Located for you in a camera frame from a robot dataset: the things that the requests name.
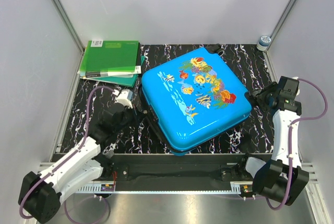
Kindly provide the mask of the blue suitcase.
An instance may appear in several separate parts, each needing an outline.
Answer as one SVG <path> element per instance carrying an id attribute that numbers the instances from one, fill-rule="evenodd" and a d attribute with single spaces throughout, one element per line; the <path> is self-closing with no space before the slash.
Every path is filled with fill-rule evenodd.
<path id="1" fill-rule="evenodd" d="M 171 153 L 184 155 L 246 120 L 252 111 L 245 85 L 219 56 L 201 47 L 146 71 L 141 103 Z"/>

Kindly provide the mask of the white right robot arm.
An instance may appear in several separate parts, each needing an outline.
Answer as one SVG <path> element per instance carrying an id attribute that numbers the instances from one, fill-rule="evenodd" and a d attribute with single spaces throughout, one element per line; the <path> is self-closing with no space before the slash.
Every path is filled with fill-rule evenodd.
<path id="1" fill-rule="evenodd" d="M 250 98 L 254 105 L 269 112 L 274 125 L 274 146 L 270 160 L 249 156 L 237 167 L 242 180 L 253 178 L 253 192 L 267 199 L 290 206 L 309 181 L 302 170 L 298 151 L 298 126 L 302 114 L 296 101 L 297 79 L 282 76 Z"/>

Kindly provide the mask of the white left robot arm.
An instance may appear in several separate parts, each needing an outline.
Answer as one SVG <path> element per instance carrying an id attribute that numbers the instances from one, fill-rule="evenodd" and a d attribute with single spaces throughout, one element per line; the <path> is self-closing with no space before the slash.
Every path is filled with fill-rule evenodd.
<path id="1" fill-rule="evenodd" d="M 81 187 L 114 176 L 112 155 L 104 151 L 124 128 L 138 127 L 143 116 L 133 106 L 116 103 L 87 128 L 83 139 L 60 160 L 39 173 L 26 174 L 18 198 L 21 217 L 46 223 Z"/>

